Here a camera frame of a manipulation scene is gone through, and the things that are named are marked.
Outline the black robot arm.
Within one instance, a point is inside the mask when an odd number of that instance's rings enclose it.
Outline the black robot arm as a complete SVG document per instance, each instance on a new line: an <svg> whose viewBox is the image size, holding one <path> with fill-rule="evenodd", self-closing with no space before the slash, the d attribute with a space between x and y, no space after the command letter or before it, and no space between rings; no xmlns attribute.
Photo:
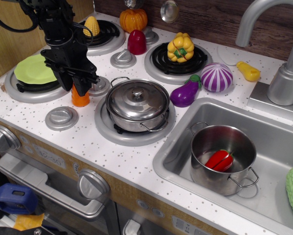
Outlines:
<svg viewBox="0 0 293 235"><path fill-rule="evenodd" d="M50 47L41 51L45 65L52 69L66 91L75 87L84 96L97 82L96 66L87 58L85 27L74 22L72 6L65 0L21 0L21 7L35 14Z"/></svg>

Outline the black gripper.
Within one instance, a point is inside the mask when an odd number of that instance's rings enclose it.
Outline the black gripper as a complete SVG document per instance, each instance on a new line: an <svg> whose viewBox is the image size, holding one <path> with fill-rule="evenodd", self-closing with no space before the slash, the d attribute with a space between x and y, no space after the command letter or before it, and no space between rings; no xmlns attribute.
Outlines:
<svg viewBox="0 0 293 235"><path fill-rule="evenodd" d="M48 29L52 33L45 36L49 49L41 51L45 65L65 91L69 92L74 84L78 95L85 96L99 79L96 66L87 58L88 45L93 42L92 31L79 23Z"/></svg>

